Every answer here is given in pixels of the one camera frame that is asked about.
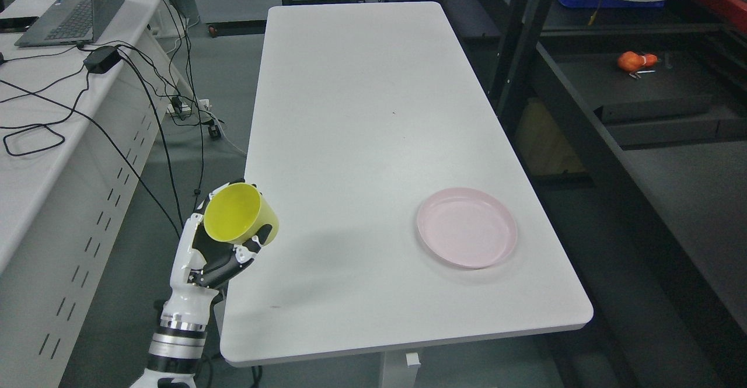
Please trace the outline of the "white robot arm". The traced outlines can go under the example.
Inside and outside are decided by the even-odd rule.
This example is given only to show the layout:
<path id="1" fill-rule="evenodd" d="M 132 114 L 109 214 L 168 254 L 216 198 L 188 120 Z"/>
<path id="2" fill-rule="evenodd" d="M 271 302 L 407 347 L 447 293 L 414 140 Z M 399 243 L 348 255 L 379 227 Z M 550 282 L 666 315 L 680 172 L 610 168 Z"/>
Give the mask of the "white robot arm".
<path id="1" fill-rule="evenodd" d="M 160 319 L 142 375 L 131 387 L 196 387 L 195 375 L 207 337 L 206 325 Z"/>

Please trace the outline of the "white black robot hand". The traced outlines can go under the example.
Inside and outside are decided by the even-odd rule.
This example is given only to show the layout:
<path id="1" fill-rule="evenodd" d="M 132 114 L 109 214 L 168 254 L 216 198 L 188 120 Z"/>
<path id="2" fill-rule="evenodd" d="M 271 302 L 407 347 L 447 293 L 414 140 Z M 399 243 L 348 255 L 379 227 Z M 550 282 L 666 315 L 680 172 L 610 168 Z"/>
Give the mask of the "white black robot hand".
<path id="1" fill-rule="evenodd" d="M 210 191 L 184 224 L 171 276 L 170 298 L 165 302 L 160 319 L 208 324 L 212 300 L 219 290 L 248 269 L 264 246 L 257 236 L 243 244 L 218 242 L 204 229 L 204 212 L 214 192 L 237 183 L 230 181 Z"/>

